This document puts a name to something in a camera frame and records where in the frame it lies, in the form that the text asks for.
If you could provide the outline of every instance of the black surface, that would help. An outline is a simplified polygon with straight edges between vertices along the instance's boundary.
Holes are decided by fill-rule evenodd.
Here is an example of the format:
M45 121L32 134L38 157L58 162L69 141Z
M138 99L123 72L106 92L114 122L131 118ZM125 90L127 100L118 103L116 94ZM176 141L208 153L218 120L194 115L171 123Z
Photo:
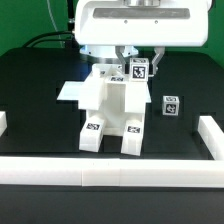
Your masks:
M85 114L77 102L56 101L65 81L84 80L90 72L77 51L14 49L1 57L0 69L0 110L7 111L8 121L0 153L136 158L120 154L122 139L109 136L98 154L79 152ZM210 158L197 122L200 114L211 114L222 127L223 69L206 55L172 53L149 83L153 103L147 105L139 158ZM162 115L163 95L179 96L178 117Z
M78 58L60 49L13 49L0 58L0 110L8 120L1 155L138 159L121 155L116 137L105 137L98 154L79 152L84 114L76 102L56 102L64 81L90 72ZM223 127L223 69L206 55L169 53L149 83L153 103L140 158L212 159L196 130L200 114ZM161 115L163 95L180 97L178 117ZM222 189L0 186L4 224L221 224L223 209Z

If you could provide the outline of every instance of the white stand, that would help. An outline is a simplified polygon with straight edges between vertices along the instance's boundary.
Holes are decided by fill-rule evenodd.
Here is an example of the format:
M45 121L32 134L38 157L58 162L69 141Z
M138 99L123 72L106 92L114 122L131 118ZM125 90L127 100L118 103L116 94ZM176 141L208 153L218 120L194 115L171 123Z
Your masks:
M136 70L139 65L144 71ZM140 155L145 104L151 102L148 60L131 61L130 75L121 69L121 65L94 64L81 86L79 109L86 110L87 120L80 134L80 150L98 152L103 135L113 135L123 136L121 153Z

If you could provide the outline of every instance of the white cube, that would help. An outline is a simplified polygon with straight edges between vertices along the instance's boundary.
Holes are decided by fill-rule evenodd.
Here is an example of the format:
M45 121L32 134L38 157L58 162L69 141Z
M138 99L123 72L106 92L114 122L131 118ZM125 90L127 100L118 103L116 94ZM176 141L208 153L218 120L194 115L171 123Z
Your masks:
M163 96L163 115L178 116L179 104L178 96Z
M149 76L148 58L130 59L130 81L147 82Z

